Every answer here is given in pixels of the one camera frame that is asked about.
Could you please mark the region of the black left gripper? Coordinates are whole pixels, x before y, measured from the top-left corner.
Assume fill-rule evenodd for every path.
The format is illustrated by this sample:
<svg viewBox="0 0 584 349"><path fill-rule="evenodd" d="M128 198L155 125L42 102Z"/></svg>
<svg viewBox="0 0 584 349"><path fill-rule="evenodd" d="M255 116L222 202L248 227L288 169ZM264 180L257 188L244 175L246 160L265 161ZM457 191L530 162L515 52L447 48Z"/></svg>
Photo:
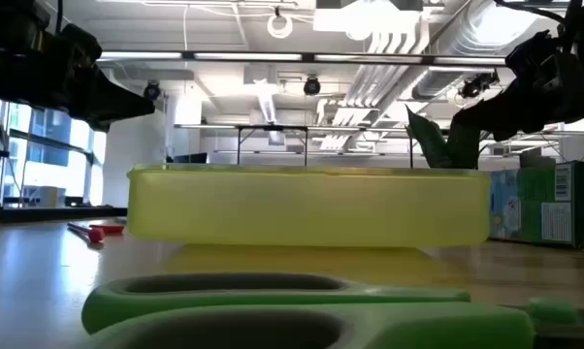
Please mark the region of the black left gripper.
<svg viewBox="0 0 584 349"><path fill-rule="evenodd" d="M67 111L95 131L155 111L152 101L109 80L97 68L97 39L75 24L37 33L34 45L0 44L0 100Z"/></svg>

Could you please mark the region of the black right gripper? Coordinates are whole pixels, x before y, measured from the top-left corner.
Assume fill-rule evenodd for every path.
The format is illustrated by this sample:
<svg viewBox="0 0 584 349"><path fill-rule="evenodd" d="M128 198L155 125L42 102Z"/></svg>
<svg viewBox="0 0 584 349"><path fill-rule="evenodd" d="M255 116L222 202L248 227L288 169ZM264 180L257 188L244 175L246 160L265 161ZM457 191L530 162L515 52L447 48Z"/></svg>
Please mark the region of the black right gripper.
<svg viewBox="0 0 584 349"><path fill-rule="evenodd" d="M561 51L558 38L535 33L513 49L505 65L515 79L495 97L456 112L450 138L486 131L495 141L505 141L515 135L515 127L533 133L548 124L584 119L584 63Z"/></svg>

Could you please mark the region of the green yellow crayon box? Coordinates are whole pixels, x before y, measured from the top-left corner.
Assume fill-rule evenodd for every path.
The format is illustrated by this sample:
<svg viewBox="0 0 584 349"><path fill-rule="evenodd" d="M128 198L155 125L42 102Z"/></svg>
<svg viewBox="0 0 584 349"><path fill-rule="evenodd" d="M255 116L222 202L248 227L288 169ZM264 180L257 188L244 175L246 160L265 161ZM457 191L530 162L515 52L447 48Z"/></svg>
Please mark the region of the green yellow crayon box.
<svg viewBox="0 0 584 349"><path fill-rule="evenodd" d="M490 178L491 239L584 249L584 162Z"/></svg>

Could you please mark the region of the green pencil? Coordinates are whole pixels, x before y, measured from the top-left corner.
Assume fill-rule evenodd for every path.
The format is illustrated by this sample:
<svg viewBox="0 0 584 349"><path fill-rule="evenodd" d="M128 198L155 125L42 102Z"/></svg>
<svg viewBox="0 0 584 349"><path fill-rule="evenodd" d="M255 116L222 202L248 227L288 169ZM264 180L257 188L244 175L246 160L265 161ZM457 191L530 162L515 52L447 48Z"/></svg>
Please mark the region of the green pencil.
<svg viewBox="0 0 584 349"><path fill-rule="evenodd" d="M84 227L82 225L72 222L68 223L67 227L69 231L73 232L74 234L81 238L84 238L89 243L102 242L105 237L104 232L99 229Z"/></svg>

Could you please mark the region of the green handled scissors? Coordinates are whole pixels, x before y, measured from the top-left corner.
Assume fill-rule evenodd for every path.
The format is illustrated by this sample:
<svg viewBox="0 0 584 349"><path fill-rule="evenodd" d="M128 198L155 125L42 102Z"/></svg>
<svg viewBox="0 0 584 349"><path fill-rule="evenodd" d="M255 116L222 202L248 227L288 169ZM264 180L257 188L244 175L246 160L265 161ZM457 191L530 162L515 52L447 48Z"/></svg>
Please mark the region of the green handled scissors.
<svg viewBox="0 0 584 349"><path fill-rule="evenodd" d="M536 349L579 315L546 298L509 306L315 274L193 273L102 284L81 320L78 349Z"/></svg>

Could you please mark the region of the black background folding table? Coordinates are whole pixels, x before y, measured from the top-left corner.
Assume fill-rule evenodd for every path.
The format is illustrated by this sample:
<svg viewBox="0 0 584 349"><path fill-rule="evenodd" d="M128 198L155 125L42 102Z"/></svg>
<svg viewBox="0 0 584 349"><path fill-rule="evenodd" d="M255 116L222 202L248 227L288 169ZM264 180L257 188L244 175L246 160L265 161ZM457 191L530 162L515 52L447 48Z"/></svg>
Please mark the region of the black background folding table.
<svg viewBox="0 0 584 349"><path fill-rule="evenodd" d="M299 131L299 132L304 132L305 133L305 137L301 140L302 145L304 146L304 166L306 167L308 165L308 126L295 126L295 125L278 125L278 124L261 124L261 125L236 125L234 126L235 129L238 130L238 136L237 136L237 165L239 165L241 163L241 151L242 151L242 143L244 138L242 137L242 132L243 130L247 129L250 130L251 134L255 131L255 130L262 130L265 132L271 132L271 131L277 131L277 132L283 132L283 131Z"/></svg>

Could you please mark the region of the long ceiling light bar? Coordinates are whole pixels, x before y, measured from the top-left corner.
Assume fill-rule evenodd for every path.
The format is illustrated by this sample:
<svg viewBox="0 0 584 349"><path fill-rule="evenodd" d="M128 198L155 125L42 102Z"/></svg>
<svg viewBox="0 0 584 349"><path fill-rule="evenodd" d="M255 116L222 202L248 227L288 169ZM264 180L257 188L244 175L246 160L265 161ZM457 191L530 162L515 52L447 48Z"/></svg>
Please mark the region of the long ceiling light bar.
<svg viewBox="0 0 584 349"><path fill-rule="evenodd" d="M203 61L245 63L303 63L343 65L404 65L444 67L502 67L501 56L427 54L266 52L266 51L105 51L99 62Z"/></svg>

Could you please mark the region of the translucent yellow-green pencil case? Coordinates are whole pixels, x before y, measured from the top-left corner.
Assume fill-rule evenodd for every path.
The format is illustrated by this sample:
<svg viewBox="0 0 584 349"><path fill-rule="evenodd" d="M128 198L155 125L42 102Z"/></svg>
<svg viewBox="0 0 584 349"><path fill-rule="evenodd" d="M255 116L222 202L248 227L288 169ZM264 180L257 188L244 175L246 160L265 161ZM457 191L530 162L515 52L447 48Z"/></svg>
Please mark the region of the translucent yellow-green pencil case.
<svg viewBox="0 0 584 349"><path fill-rule="evenodd" d="M127 175L128 229L189 244L450 247L490 236L478 171L215 164Z"/></svg>

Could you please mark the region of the black aluminium table frame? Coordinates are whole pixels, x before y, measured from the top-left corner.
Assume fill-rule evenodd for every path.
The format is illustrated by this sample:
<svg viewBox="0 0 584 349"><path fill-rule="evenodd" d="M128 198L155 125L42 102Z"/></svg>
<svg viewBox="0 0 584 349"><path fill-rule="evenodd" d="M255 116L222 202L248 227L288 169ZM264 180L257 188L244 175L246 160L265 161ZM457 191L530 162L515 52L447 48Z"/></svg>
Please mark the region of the black aluminium table frame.
<svg viewBox="0 0 584 349"><path fill-rule="evenodd" d="M125 207L111 206L8 208L1 212L0 222L2 224L15 224L105 217L125 217L126 215L127 209Z"/></svg>

